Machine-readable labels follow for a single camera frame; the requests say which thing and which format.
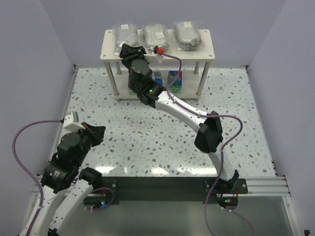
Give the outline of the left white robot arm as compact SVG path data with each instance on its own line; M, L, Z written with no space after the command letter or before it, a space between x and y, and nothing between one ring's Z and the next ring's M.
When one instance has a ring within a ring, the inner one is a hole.
M103 142L105 126L64 118L68 133L62 136L57 152L38 180L17 158L21 168L35 181L39 196L22 236L58 236L64 223L89 191L101 187L101 173L87 167L79 170L91 148Z

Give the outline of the silver scourer pack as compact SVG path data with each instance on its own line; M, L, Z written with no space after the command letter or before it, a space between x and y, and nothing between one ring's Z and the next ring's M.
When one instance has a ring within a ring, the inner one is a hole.
M144 47L153 51L155 47L167 51L171 44L171 39L167 28L163 24L148 24L142 29Z
M119 55L123 44L136 47L138 43L138 26L135 24L116 25L112 28L115 36L115 54Z
M192 21L182 21L175 24L174 37L181 51L194 51L202 45L202 38L198 26Z

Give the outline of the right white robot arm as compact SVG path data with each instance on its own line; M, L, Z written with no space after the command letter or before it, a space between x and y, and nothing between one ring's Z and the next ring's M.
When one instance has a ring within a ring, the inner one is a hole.
M207 113L190 106L173 95L169 87L157 83L152 78L153 71L145 55L146 50L142 46L122 45L119 57L128 69L128 88L143 104L174 116L196 132L194 145L209 155L217 170L218 179L215 184L221 188L233 189L239 173L224 155L228 142L222 136L222 116L214 111Z

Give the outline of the green sponge pack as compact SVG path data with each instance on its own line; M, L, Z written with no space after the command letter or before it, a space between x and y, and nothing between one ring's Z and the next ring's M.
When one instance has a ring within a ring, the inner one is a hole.
M182 71L168 71L167 77L168 85L172 84L169 87L169 90L172 93L181 93L182 91Z
M163 85L162 75L159 71L154 72L154 81L159 85Z
M137 95L137 93L134 93L131 89L127 89L128 90L128 95L129 96L136 96Z

